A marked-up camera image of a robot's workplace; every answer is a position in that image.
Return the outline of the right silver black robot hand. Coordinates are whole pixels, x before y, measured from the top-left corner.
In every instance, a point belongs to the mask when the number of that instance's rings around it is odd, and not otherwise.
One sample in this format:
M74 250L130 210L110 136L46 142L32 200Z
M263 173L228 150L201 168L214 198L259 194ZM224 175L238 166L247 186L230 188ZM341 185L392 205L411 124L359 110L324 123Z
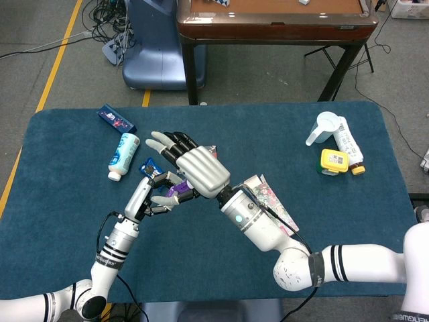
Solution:
M152 131L145 144L179 170L207 199L217 197L230 183L231 174L224 165L186 133Z

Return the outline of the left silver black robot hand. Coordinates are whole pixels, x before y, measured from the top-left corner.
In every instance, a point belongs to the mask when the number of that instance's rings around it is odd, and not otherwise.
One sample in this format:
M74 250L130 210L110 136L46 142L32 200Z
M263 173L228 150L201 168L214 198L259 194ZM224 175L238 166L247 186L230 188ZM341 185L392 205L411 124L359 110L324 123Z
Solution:
M188 189L182 193L175 191L170 197L154 196L152 191L161 186L176 186L183 182ZM181 180L176 174L167 171L154 178L143 178L138 184L127 206L125 207L125 217L134 222L140 222L145 216L167 213L181 203L199 198L200 194L195 188L190 188L187 181Z

